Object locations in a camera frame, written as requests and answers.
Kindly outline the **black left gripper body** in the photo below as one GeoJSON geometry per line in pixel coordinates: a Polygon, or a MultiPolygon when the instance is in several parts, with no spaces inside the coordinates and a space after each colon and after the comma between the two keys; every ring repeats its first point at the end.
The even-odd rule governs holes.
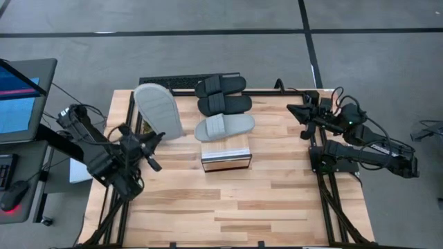
{"type": "Polygon", "coordinates": [[[130,163],[138,162],[142,158],[141,144],[138,136],[126,124],[118,126],[118,130],[121,133],[118,142],[123,158],[130,163]]]}

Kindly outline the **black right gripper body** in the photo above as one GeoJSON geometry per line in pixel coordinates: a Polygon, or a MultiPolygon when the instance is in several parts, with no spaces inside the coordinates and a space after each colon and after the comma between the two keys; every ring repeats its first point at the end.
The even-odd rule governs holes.
{"type": "Polygon", "coordinates": [[[332,100],[321,98],[317,106],[311,113],[311,122],[316,126],[333,133],[343,133],[344,129],[336,121],[336,116],[332,112],[332,100]]]}

